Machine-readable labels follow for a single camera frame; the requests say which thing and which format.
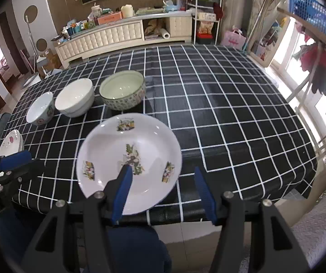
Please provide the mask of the white plate pink flowers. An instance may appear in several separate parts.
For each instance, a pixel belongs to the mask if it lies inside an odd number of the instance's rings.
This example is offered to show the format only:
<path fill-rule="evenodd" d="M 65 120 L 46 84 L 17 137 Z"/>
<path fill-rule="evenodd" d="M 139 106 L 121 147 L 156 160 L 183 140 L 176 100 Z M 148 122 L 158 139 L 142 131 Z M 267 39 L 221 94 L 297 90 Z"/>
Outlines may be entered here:
<path fill-rule="evenodd" d="M 23 150 L 23 137 L 21 133 L 15 129 L 4 138 L 0 147 L 0 157 L 7 157 Z"/>

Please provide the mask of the white bowl floral outside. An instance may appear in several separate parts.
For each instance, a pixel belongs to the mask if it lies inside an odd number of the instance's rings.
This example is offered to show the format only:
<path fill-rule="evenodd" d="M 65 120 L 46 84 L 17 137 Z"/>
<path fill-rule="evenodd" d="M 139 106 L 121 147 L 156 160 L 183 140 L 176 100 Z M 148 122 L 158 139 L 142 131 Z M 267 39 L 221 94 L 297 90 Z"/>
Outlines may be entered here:
<path fill-rule="evenodd" d="M 54 98 L 52 92 L 45 92 L 30 106 L 26 121 L 29 124 L 40 126 L 48 123 L 54 116 Z"/>

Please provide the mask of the plain white bowl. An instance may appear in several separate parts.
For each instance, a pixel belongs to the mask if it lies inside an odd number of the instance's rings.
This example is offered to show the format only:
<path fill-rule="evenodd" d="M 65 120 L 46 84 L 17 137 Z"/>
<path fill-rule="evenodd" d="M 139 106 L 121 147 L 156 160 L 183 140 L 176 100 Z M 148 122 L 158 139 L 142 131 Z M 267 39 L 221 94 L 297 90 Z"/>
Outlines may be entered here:
<path fill-rule="evenodd" d="M 68 84 L 56 97 L 55 107 L 61 114 L 75 118 L 85 114 L 94 102 L 94 86 L 82 78 Z"/>

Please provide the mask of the green patterned bowl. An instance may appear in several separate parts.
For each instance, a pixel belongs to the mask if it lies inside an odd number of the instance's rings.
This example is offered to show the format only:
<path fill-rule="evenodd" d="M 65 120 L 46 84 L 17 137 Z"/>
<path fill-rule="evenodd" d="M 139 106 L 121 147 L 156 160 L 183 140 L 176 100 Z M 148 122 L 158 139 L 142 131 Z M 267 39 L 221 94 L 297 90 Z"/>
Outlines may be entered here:
<path fill-rule="evenodd" d="M 135 70 L 119 71 L 101 83 L 99 94 L 111 110 L 130 110 L 139 105 L 146 95 L 145 77 Z"/>

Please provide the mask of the black white grid tablecloth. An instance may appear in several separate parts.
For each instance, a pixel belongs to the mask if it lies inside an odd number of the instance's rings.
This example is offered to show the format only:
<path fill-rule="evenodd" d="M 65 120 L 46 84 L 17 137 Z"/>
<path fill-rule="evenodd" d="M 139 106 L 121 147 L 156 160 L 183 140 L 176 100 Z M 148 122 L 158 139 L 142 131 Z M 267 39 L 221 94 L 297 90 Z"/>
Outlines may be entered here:
<path fill-rule="evenodd" d="M 96 96 L 82 116 L 56 113 L 48 124 L 35 126 L 26 120 L 33 101 L 45 92 L 59 94 L 80 78 L 98 88 L 123 70 L 136 70 L 146 79 L 146 98 L 134 111 L 170 127 L 183 154 L 181 175 L 168 197 L 126 221 L 160 225 L 204 219 L 194 184 L 196 166 L 245 200 L 277 202 L 292 190 L 310 195 L 317 168 L 312 143 L 269 77 L 233 48 L 173 45 L 81 63 L 26 90 L 5 129 L 21 133 L 25 148 L 44 162 L 45 172 L 19 187 L 12 199 L 17 207 L 47 213 L 59 199 L 82 200 L 77 151 L 97 124 L 115 114 Z"/>

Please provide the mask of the white standing mop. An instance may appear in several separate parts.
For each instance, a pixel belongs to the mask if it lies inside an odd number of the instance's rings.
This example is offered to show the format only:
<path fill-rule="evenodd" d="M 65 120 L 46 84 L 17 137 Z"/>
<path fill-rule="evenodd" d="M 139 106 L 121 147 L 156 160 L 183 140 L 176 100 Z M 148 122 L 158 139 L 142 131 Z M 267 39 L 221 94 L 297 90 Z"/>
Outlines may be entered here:
<path fill-rule="evenodd" d="M 42 73 L 39 72 L 39 75 L 40 75 L 40 78 L 42 80 L 44 80 L 45 77 L 48 75 L 48 72 L 44 68 L 44 65 L 47 64 L 48 59 L 46 57 L 41 56 L 40 52 L 36 48 L 36 44 L 35 44 L 34 39 L 33 39 L 33 35 L 32 35 L 32 32 L 31 32 L 31 29 L 30 29 L 30 23 L 28 21 L 28 16 L 27 15 L 24 16 L 24 21 L 27 24 L 28 37 L 29 37 L 29 40 L 30 40 L 31 47 L 33 49 L 33 53 L 34 53 L 34 56 L 33 56 L 34 68 L 35 69 L 37 69 L 37 68 L 41 69 Z"/>

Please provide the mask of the pink gift bag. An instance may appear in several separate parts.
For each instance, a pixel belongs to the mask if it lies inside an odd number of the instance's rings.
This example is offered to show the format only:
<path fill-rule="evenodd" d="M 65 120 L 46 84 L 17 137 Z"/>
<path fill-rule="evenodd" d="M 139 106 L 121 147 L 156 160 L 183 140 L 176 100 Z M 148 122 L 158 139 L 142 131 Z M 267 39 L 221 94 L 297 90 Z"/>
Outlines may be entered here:
<path fill-rule="evenodd" d="M 232 47 L 235 49 L 242 49 L 246 41 L 246 37 L 243 36 L 240 30 L 225 31 L 222 40 L 222 46 Z"/>

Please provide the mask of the white paper roll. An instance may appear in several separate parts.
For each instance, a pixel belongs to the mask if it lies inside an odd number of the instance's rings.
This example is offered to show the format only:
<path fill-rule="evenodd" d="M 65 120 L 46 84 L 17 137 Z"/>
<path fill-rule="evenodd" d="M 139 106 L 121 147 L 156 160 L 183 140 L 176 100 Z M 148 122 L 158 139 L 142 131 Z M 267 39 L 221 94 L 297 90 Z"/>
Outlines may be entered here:
<path fill-rule="evenodd" d="M 155 32 L 158 36 L 161 36 L 164 40 L 170 39 L 170 33 L 164 28 L 160 28 L 160 29 L 156 30 Z"/>

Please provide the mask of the cream tufted tv cabinet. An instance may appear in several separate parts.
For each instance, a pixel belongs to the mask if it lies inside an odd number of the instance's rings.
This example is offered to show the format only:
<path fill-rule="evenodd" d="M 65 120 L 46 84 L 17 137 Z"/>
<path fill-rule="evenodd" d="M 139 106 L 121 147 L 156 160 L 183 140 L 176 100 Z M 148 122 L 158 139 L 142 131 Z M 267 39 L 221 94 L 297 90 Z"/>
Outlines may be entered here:
<path fill-rule="evenodd" d="M 164 40 L 156 30 L 164 28 L 170 39 Z M 169 42 L 191 42 L 192 15 L 185 11 L 138 15 L 94 27 L 73 35 L 55 50 L 63 67 L 82 58 L 90 58 L 126 48 Z"/>

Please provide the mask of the orange box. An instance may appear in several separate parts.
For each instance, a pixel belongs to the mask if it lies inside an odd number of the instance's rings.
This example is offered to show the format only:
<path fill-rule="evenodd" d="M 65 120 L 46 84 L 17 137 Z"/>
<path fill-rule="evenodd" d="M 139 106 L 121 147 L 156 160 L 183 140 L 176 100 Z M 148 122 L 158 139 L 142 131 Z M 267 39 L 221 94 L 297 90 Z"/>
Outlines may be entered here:
<path fill-rule="evenodd" d="M 99 25 L 103 25 L 103 24 L 107 24 L 107 23 L 112 23 L 112 22 L 116 22 L 119 21 L 123 18 L 122 13 L 121 12 L 114 12 L 111 14 L 105 14 L 102 15 L 98 18 L 98 24 Z"/>

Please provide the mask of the cream candle jar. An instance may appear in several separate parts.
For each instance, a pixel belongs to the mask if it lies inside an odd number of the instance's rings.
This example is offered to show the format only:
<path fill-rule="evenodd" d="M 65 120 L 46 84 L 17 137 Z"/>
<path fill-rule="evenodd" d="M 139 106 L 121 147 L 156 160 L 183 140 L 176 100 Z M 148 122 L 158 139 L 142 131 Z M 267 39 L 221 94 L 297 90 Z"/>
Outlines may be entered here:
<path fill-rule="evenodd" d="M 121 14 L 123 18 L 131 18 L 134 17 L 134 8 L 131 4 L 126 4 L 121 6 Z"/>

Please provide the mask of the white metal shelf rack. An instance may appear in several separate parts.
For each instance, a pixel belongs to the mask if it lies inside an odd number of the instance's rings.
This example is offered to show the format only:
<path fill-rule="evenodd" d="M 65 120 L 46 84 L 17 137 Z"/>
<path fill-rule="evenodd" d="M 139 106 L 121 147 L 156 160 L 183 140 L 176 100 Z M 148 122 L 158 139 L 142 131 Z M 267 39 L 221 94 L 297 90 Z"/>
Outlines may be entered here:
<path fill-rule="evenodd" d="M 223 19 L 224 0 L 186 0 L 187 11 L 192 15 L 192 42 L 217 44 Z"/>

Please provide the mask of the blue plastic basket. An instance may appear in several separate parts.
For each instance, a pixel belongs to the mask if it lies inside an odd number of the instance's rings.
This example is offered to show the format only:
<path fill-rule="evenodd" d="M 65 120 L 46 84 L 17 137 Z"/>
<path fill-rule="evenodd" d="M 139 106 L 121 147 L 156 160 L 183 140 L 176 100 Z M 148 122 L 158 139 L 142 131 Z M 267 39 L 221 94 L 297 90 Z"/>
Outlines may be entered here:
<path fill-rule="evenodd" d="M 289 0 L 288 11 L 326 35 L 326 7 L 317 0 Z"/>

